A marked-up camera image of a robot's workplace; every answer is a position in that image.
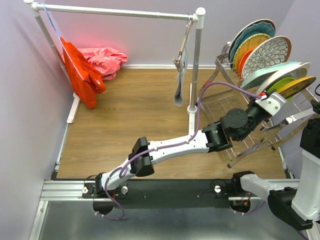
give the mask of wooden floor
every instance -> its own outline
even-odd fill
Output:
[[[200,70],[198,86],[212,73]],[[83,179],[109,172],[128,157],[140,137],[159,141],[185,136],[192,70],[188,70],[185,78],[184,103],[180,107],[173,100],[176,75],[174,69],[122,69],[114,80],[105,82],[107,89],[97,96],[95,109],[80,104],[69,127],[57,177]],[[224,90],[228,87],[213,86],[206,95]],[[209,123],[202,112],[200,127]],[[186,155],[155,165],[155,174],[149,178],[230,178],[233,173],[245,170],[262,178],[285,178],[279,153],[270,148],[247,156],[231,169],[227,168],[227,162],[225,152]]]

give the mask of orange cloth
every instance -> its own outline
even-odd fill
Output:
[[[71,42],[66,42],[62,37],[61,41],[74,65],[84,79],[83,80],[81,76],[79,76],[79,73],[70,61],[67,53],[63,50],[65,67],[69,75],[72,88],[79,96],[80,100],[89,108],[93,109],[97,106],[96,94],[101,94],[106,90],[106,85],[102,80],[103,75],[88,63],[81,52],[79,52]]]

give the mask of dish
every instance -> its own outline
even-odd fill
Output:
[[[256,70],[284,63],[288,60],[290,53],[291,41],[289,38],[285,36],[270,38],[257,46],[246,59],[241,77],[246,79]]]
[[[265,33],[258,33],[248,37],[244,42],[238,47],[234,54],[233,62],[230,63],[230,68],[234,68],[234,71],[238,73],[239,62],[246,52],[250,49],[255,49],[257,46],[268,40],[270,36]]]
[[[273,84],[278,82],[279,80],[285,78],[285,77],[292,77],[294,79],[300,79],[307,75],[308,70],[310,68],[310,63],[303,63],[303,64],[295,64],[286,66],[278,71],[276,71],[274,74],[272,74],[270,77],[268,77],[257,89],[255,92],[256,95],[259,95],[264,90],[269,89]]]
[[[307,88],[310,84],[312,84],[317,78],[315,76],[306,76],[294,80],[285,86],[281,87],[277,92],[288,99],[293,97],[295,94],[301,92],[303,89]]]
[[[258,23],[253,24],[252,26],[249,26],[246,28],[240,36],[235,40],[234,45],[232,48],[230,48],[230,58],[229,61],[232,63],[234,61],[235,53],[238,49],[238,47],[249,37],[255,35],[255,34],[267,34],[271,38],[275,36],[275,29],[273,25],[269,22],[261,21]]]
[[[278,92],[279,89],[283,88],[285,85],[289,84],[290,82],[295,81],[293,77],[285,77],[281,80],[277,81],[275,84],[273,84],[269,89],[267,90],[269,93],[272,93],[274,90]],[[289,97],[287,100],[288,102],[291,101],[293,96]]]
[[[257,24],[257,23],[260,23],[260,22],[266,22],[266,23],[270,23],[273,28],[274,28],[274,31],[276,31],[276,25],[273,21],[271,21],[270,19],[259,19],[259,20],[256,20],[256,21],[253,21],[251,22],[250,24],[248,24],[247,26],[245,26],[244,28],[241,29],[240,32],[237,33],[237,35],[235,35],[234,39],[232,40],[232,43],[230,45],[230,48],[229,48],[229,53],[228,53],[228,59],[230,60],[230,53],[231,53],[231,50],[233,49],[235,43],[236,43],[236,40],[239,38],[239,36],[243,33],[244,30],[246,30],[247,28],[251,27],[253,24]]]
[[[247,51],[247,52],[243,55],[243,57],[241,58],[241,60],[240,60],[240,62],[239,62],[238,75],[239,75],[240,79],[241,79],[242,69],[243,69],[243,67],[244,67],[244,65],[245,65],[245,62],[246,62],[247,58],[249,57],[249,55],[251,54],[252,51],[253,51],[253,49]]]
[[[276,71],[283,69],[285,67],[289,67],[292,65],[298,65],[298,64],[302,64],[302,62],[287,61],[284,63],[280,63],[277,65],[271,66],[269,68],[259,69],[243,81],[241,88],[244,90],[247,90],[247,89],[251,89],[251,88],[260,86],[264,82],[264,80],[269,78]]]

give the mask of white clothes rack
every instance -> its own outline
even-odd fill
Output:
[[[60,67],[62,68],[65,76],[69,80],[69,76],[66,70],[64,61],[62,60],[60,53],[53,41],[43,19],[40,16],[39,11],[45,8],[48,11],[57,12],[71,12],[71,13],[90,13],[90,14],[103,14],[103,15],[115,15],[126,17],[138,17],[138,18],[154,18],[154,19],[171,19],[171,20],[183,20],[192,21],[196,23],[195,43],[194,43],[194,59],[192,69],[192,82],[190,84],[190,100],[187,112],[189,114],[188,133],[193,134],[195,132],[195,116],[197,112],[197,83],[198,83],[198,68],[199,68],[199,55],[201,46],[201,35],[204,27],[204,18],[206,10],[203,7],[199,7],[194,14],[175,14],[175,13],[163,13],[163,12],[151,12],[151,11],[133,11],[133,10],[119,10],[119,9],[107,9],[96,7],[81,7],[81,6],[64,6],[64,5],[51,5],[35,2],[34,0],[24,0],[26,4],[30,6],[33,15],[41,28],[46,40],[48,41],[51,50],[53,51],[56,59],[58,60]],[[73,123],[80,104],[79,97],[74,93],[74,101],[70,109],[70,113],[67,119],[67,123]]]

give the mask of gray wall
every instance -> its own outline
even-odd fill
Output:
[[[53,170],[72,90],[22,0],[0,8],[0,235],[26,240]]]
[[[206,9],[200,64],[213,65],[227,41],[250,22],[268,18],[279,28],[294,0],[47,0],[48,4],[82,7],[193,14]],[[186,22],[167,19],[132,18],[84,13],[54,12],[64,37],[78,48],[113,47],[129,56],[127,64],[173,64]],[[190,42],[194,45],[195,28]],[[190,63],[193,47],[190,49]]]
[[[289,58],[290,61],[311,63],[308,75],[318,77],[312,89],[320,83],[320,50],[317,45],[320,38],[320,31],[317,27],[320,25],[319,9],[319,1],[296,0],[277,31],[278,35],[284,35],[291,39],[292,52]],[[304,98],[302,96],[295,99],[299,107],[305,110],[310,105],[306,101],[303,101]],[[292,114],[297,113],[293,104],[290,104],[286,110]],[[288,168],[297,178],[300,176],[302,166],[302,150],[299,148],[300,139],[301,134],[288,141],[282,147]]]

